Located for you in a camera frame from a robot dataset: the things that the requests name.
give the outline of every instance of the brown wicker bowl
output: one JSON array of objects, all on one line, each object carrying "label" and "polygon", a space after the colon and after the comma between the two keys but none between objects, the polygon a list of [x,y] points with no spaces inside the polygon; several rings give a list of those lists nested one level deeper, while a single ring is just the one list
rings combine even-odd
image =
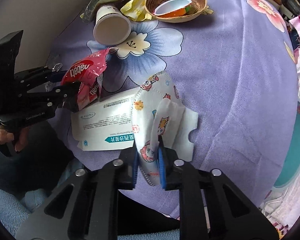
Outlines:
[{"label": "brown wicker bowl", "polygon": [[192,14],[190,15],[184,15],[184,16],[178,16],[178,17],[159,17],[153,14],[154,10],[162,3],[169,1],[169,0],[146,0],[145,2],[145,9],[146,11],[151,14],[151,16],[159,21],[162,22],[170,22],[170,23],[182,23],[191,21],[194,18],[198,17],[202,11],[207,6],[207,0],[191,0],[191,7],[193,9]]}]

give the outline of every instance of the teal object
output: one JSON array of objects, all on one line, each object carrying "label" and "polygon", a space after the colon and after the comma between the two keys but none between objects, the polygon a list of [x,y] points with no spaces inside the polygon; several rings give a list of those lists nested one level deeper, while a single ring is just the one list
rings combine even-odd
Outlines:
[{"label": "teal object", "polygon": [[287,187],[300,172],[300,114],[296,116],[292,139],[282,171],[274,183],[274,188]]},{"label": "teal object", "polygon": [[124,134],[124,135],[117,135],[117,136],[109,136],[105,139],[108,143],[113,142],[124,142],[124,141],[133,141],[134,140],[134,134]]}]

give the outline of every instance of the red wafer wrapper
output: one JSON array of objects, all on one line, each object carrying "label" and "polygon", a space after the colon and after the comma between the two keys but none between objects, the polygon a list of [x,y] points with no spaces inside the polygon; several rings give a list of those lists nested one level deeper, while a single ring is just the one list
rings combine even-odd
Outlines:
[{"label": "red wafer wrapper", "polygon": [[80,81],[77,104],[83,109],[93,100],[100,97],[103,72],[107,68],[108,49],[103,49],[75,62],[63,76],[61,85]]}]

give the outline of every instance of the bed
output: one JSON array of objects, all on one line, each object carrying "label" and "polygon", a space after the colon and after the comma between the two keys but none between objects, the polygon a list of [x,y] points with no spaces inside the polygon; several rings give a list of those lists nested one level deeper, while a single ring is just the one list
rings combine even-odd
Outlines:
[{"label": "bed", "polygon": [[[137,87],[165,69],[183,104],[199,113],[198,128],[189,135],[195,144],[192,164],[206,171],[221,169],[258,206],[282,170],[296,119],[292,45],[284,21],[264,0],[208,0],[208,5],[186,23],[133,22],[132,32],[147,33],[138,44],[148,41],[151,46],[140,46],[141,56],[111,54],[102,96]],[[105,48],[94,41],[93,27],[77,16],[55,39],[50,58],[59,55],[66,70]],[[87,168],[100,169],[119,156],[120,151],[79,149],[70,116],[58,109],[49,122]],[[149,186],[140,171],[136,188],[122,193],[179,217],[178,192]]]}]

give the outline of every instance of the white paper cup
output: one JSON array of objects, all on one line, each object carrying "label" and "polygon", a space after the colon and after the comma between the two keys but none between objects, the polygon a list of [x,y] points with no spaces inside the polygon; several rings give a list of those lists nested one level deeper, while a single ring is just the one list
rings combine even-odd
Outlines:
[{"label": "white paper cup", "polygon": [[93,36],[97,42],[107,46],[125,41],[131,32],[130,20],[113,5],[103,5],[97,11]]}]

